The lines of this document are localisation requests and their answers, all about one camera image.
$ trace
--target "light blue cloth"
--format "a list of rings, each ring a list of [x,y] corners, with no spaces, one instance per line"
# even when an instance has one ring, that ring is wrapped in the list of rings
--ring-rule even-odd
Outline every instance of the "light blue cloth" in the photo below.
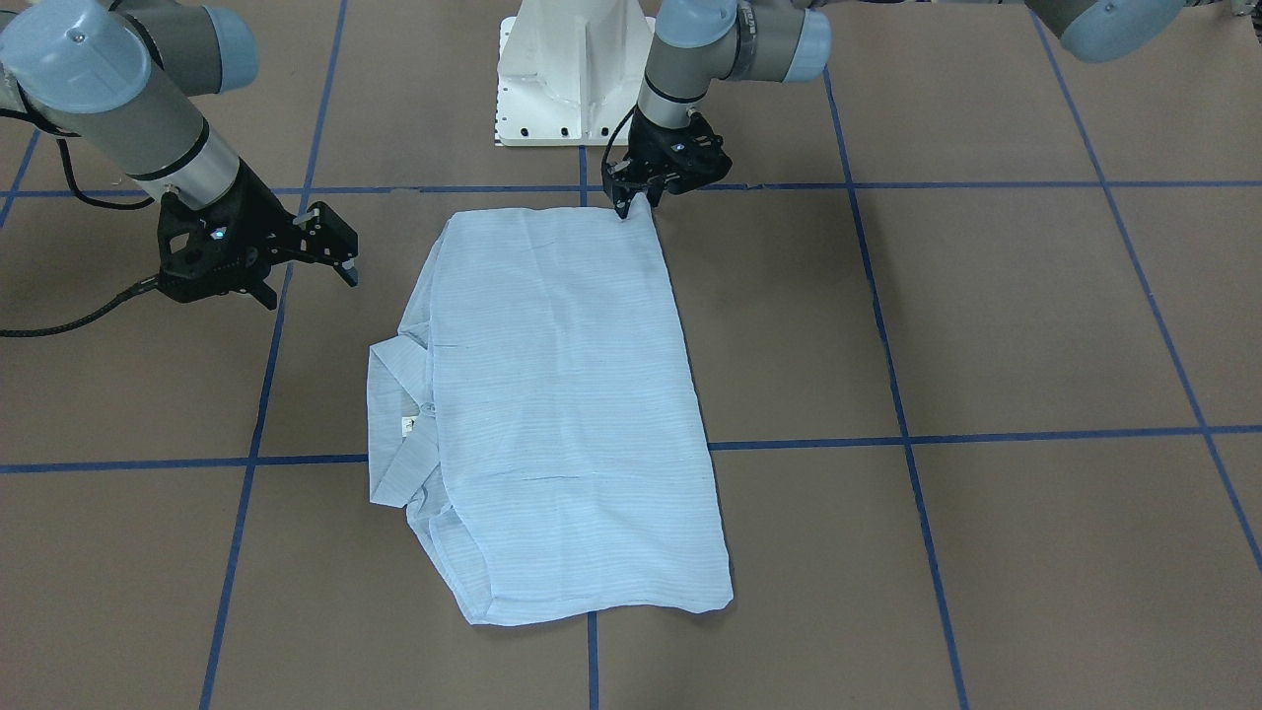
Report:
[[[415,419],[404,436],[404,419]],[[472,624],[732,599],[684,337],[642,195],[462,212],[369,362],[370,501]]]

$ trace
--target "white mounting bracket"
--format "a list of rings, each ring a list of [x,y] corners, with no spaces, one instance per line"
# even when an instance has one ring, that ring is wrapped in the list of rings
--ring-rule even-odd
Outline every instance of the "white mounting bracket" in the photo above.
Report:
[[[522,0],[500,24],[496,144],[607,144],[640,95],[652,24],[634,0]]]

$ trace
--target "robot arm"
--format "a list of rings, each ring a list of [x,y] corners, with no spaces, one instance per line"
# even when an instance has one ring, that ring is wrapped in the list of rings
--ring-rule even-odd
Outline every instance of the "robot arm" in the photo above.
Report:
[[[868,0],[901,1],[901,0]],[[958,0],[987,3],[994,0]],[[664,0],[627,154],[602,164],[604,193],[620,216],[631,198],[679,194],[722,179],[732,166],[723,139],[697,110],[712,79],[810,81],[832,49],[828,0]],[[1160,34],[1184,0],[1027,0],[1061,44],[1084,62],[1129,54]]]
[[[292,259],[357,282],[355,231],[321,202],[286,212],[188,100],[254,81],[254,37],[235,13],[43,0],[0,15],[0,107],[83,136],[159,201],[158,289],[168,296],[235,290],[275,308],[264,279]]]

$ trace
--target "light blue joint cap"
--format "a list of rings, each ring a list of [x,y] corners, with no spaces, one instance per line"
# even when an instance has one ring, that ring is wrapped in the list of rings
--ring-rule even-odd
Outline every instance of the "light blue joint cap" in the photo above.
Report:
[[[0,33],[0,63],[37,101],[102,113],[135,98],[153,62],[140,38],[96,0],[43,0]]]
[[[1099,0],[1060,43],[1084,62],[1112,62],[1143,47],[1179,16],[1184,0]]]
[[[737,0],[663,0],[654,30],[659,39],[693,49],[713,44],[736,24]]]
[[[784,81],[811,81],[824,72],[828,55],[833,53],[833,25],[828,15],[817,10],[806,10],[801,23],[801,35],[798,37],[798,49],[793,53],[789,72]]]
[[[220,39],[220,66],[223,78],[220,93],[250,86],[259,76],[259,43],[241,15],[223,8],[203,6],[211,15],[215,35]]]

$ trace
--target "folded garment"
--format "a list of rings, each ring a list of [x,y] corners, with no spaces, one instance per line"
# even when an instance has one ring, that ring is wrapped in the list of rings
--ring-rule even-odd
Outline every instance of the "folded garment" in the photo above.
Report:
[[[472,624],[732,599],[679,314],[642,195],[457,213],[370,348],[370,501]]]

